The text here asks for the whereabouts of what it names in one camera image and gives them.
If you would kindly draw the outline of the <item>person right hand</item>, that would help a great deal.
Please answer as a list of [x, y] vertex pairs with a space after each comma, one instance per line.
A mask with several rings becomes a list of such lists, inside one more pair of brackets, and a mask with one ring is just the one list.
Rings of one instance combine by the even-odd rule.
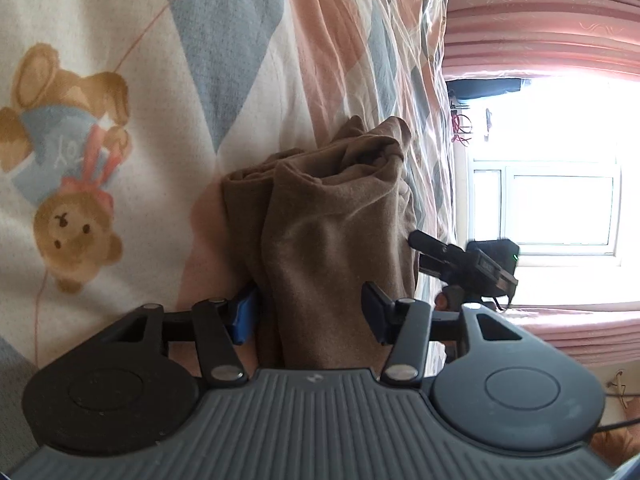
[[440, 292], [435, 297], [434, 308], [436, 311], [442, 311], [442, 312], [450, 312], [452, 310], [452, 307], [450, 307], [449, 305], [449, 300], [443, 292]]

